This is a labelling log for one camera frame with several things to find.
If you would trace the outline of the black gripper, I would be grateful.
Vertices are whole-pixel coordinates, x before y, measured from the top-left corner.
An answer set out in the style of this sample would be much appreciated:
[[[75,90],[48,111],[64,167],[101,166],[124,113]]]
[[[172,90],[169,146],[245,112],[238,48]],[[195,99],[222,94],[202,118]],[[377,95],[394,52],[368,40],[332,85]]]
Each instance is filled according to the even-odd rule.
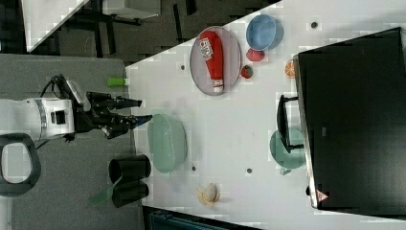
[[[113,127],[119,129],[133,129],[139,127],[152,119],[151,115],[144,116],[114,116],[106,105],[102,103],[110,103],[113,98],[107,93],[87,92],[85,98],[89,101],[90,108],[85,110],[85,102],[74,100],[74,122],[75,133],[89,132],[93,129],[100,129],[107,139],[113,138]],[[115,99],[111,107],[115,109],[123,109],[129,107],[140,107],[142,101],[132,99]]]

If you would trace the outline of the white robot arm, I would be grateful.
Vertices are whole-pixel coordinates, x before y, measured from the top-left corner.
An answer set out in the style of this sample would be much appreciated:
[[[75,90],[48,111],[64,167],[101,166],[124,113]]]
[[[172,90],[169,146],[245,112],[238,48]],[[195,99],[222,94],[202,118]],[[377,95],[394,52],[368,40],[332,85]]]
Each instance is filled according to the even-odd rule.
[[[76,99],[34,98],[1,101],[1,134],[25,133],[34,142],[65,138],[100,129],[107,139],[128,133],[146,124],[151,115],[120,115],[113,109],[140,106],[141,101],[87,92],[84,104]]]

